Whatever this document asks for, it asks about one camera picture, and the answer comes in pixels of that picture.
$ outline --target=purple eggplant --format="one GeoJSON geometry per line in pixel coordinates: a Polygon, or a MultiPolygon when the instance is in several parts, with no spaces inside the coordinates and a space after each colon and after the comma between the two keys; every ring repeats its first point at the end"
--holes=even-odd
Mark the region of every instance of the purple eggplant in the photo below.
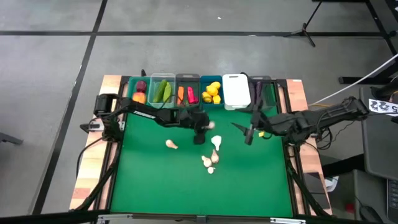
{"type": "Polygon", "coordinates": [[[249,82],[249,92],[250,92],[250,104],[254,104],[256,102],[256,89],[254,88],[253,82],[249,82]]]}
{"type": "Polygon", "coordinates": [[[262,98],[262,82],[256,83],[256,104],[261,101],[262,98]]]}

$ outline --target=green cucumber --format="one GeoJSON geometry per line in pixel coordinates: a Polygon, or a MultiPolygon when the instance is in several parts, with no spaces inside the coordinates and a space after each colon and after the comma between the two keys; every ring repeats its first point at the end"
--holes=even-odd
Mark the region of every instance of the green cucumber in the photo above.
{"type": "Polygon", "coordinates": [[[155,91],[155,96],[154,96],[154,103],[158,103],[161,101],[163,94],[164,94],[164,89],[166,87],[167,81],[166,80],[162,80],[159,84],[159,86],[157,87],[156,91],[155,91]]]}
{"type": "Polygon", "coordinates": [[[164,88],[163,102],[170,103],[171,96],[172,96],[172,86],[170,85],[169,82],[167,82],[166,87],[164,88]]]}

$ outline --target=green table surface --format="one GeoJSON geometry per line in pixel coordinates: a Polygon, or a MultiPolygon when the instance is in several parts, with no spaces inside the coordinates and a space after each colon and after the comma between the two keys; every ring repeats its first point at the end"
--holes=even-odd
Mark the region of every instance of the green table surface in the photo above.
{"type": "MultiPolygon", "coordinates": [[[[202,145],[193,144],[193,130],[128,116],[112,212],[292,217],[281,138],[255,136],[248,146],[231,122],[249,126],[250,114],[207,112],[216,127],[202,145]],[[209,174],[201,156],[211,157],[215,135],[222,137],[220,161],[209,174]],[[166,147],[167,139],[178,149],[166,147]]],[[[266,113],[275,114],[275,107],[266,113]]]]}

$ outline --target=plastic container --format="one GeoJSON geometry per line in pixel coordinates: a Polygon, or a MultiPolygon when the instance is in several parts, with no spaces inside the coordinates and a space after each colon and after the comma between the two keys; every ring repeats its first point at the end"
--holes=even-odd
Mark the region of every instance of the plastic container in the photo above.
{"type": "Polygon", "coordinates": [[[175,76],[175,105],[178,107],[199,106],[201,100],[200,76],[198,74],[177,74],[175,76]],[[178,104],[178,88],[184,87],[184,96],[181,104],[178,104]],[[199,99],[198,103],[190,104],[188,102],[188,87],[192,87],[193,94],[199,99]]]}
{"type": "Polygon", "coordinates": [[[150,76],[150,84],[149,84],[149,96],[148,103],[154,108],[173,108],[175,106],[175,75],[173,73],[153,73],[150,76]],[[162,80],[166,80],[172,86],[172,96],[170,97],[170,103],[164,103],[161,100],[158,103],[154,102],[155,91],[158,88],[160,82],[162,80]]]}
{"type": "Polygon", "coordinates": [[[250,77],[250,82],[253,82],[256,86],[257,82],[262,82],[262,110],[267,111],[276,106],[275,91],[274,86],[270,82],[271,77],[265,76],[255,76],[250,77]]]}
{"type": "Polygon", "coordinates": [[[223,77],[221,75],[202,75],[200,77],[200,103],[203,108],[223,108],[224,107],[224,90],[223,90],[223,77]],[[221,97],[220,104],[206,103],[203,101],[201,94],[206,91],[206,86],[212,84],[213,82],[221,83],[221,87],[218,90],[218,95],[221,97]]]}
{"type": "Polygon", "coordinates": [[[249,106],[250,91],[248,77],[244,74],[223,75],[224,108],[235,110],[249,106]]]}
{"type": "Polygon", "coordinates": [[[130,77],[129,79],[129,88],[127,89],[127,97],[132,99],[132,95],[135,94],[137,88],[138,81],[144,81],[147,84],[147,90],[145,92],[146,96],[146,104],[148,105],[148,93],[150,86],[150,78],[149,77],[130,77]]]}

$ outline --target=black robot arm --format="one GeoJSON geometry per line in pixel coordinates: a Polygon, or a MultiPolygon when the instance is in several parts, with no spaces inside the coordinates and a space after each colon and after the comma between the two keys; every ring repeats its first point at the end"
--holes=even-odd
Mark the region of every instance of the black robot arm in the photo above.
{"type": "Polygon", "coordinates": [[[296,111],[267,117],[260,111],[261,103],[252,113],[251,126],[244,131],[245,143],[251,144],[254,130],[283,136],[291,145],[301,145],[312,134],[341,121],[360,121],[369,113],[361,100],[351,96],[342,103],[320,110],[296,111]]]}
{"type": "Polygon", "coordinates": [[[100,118],[104,124],[103,139],[105,141],[119,142],[122,140],[123,132],[118,124],[118,116],[124,113],[153,119],[157,124],[166,128],[193,129],[195,132],[194,144],[205,142],[205,133],[210,123],[207,113],[199,108],[157,109],[132,101],[130,98],[119,99],[115,94],[102,94],[96,97],[94,115],[100,118]],[[121,100],[121,106],[120,109],[111,111],[115,99],[121,100]]]}

